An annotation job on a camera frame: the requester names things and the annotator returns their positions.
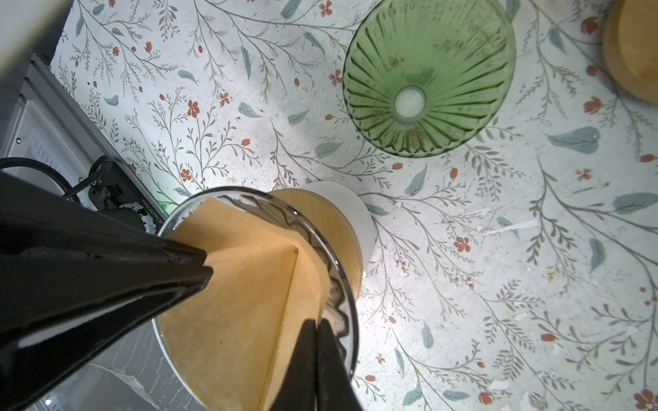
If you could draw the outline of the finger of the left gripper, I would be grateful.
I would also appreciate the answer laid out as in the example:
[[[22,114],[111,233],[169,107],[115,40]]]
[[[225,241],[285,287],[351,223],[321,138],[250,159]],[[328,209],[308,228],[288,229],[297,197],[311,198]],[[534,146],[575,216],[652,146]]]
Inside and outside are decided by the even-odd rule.
[[[203,290],[204,251],[1,177],[1,407],[22,410]]]

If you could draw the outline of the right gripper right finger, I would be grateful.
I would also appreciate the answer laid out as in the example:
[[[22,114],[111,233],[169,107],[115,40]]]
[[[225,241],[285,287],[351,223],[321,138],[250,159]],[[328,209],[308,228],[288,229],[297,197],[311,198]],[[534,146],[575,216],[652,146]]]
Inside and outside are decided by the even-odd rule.
[[[325,319],[316,332],[316,400],[318,410],[363,410],[344,369],[337,338]]]

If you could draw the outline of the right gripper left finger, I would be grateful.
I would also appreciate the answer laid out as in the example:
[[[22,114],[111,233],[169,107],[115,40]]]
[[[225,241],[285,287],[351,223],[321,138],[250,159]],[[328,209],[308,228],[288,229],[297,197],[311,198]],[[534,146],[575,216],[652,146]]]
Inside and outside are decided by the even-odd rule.
[[[271,411],[315,410],[316,356],[316,321],[305,320]]]

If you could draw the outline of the grey clear glass dripper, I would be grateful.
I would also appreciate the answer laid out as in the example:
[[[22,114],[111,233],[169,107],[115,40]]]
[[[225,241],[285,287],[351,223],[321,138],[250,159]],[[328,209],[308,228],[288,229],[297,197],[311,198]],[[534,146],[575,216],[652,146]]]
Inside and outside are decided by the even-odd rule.
[[[315,320],[316,327],[323,319],[329,321],[337,338],[344,369],[351,379],[359,347],[355,298],[361,286],[363,260],[358,239],[347,218],[328,200],[303,189],[287,188],[263,193],[253,188],[224,187],[209,189],[185,200],[166,220],[160,235],[173,240],[172,233],[176,227],[209,199],[248,212],[280,228],[295,231],[318,253],[327,267],[330,288],[320,318]],[[183,386],[197,400],[169,356],[158,319],[154,320],[154,330],[164,355]]]

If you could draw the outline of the frosted white glass mug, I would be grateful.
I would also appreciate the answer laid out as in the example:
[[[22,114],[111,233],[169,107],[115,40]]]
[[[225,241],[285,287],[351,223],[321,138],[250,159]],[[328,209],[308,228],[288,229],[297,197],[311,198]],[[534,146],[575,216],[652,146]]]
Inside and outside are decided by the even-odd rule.
[[[328,200],[347,218],[356,234],[362,252],[363,270],[366,271],[375,251],[375,224],[365,203],[349,188],[332,182],[314,182],[302,186],[303,190]]]

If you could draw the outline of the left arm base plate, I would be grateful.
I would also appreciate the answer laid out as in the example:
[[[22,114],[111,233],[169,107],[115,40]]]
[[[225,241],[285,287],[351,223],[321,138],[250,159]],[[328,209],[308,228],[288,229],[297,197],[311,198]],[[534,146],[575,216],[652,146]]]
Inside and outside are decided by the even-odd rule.
[[[144,231],[157,234],[166,216],[143,185],[108,156],[101,156],[94,162],[89,177],[98,171],[101,171],[102,175],[91,183],[87,192],[94,206],[99,211],[132,210],[141,218]]]

